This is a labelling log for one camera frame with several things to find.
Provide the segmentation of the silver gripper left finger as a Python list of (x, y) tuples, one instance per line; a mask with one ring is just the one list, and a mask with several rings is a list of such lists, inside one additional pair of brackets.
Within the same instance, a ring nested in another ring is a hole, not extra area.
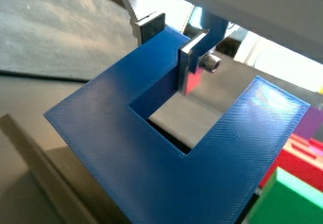
[(166, 13), (157, 8), (157, 0), (123, 0), (138, 44), (146, 43), (166, 28)]

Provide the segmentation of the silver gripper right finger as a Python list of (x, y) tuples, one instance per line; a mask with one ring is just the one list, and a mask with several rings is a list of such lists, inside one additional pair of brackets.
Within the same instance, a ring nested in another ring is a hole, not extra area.
[(178, 50), (178, 91), (187, 95), (202, 80), (202, 73), (214, 74), (221, 65), (221, 59), (213, 53), (219, 39), (203, 29)]

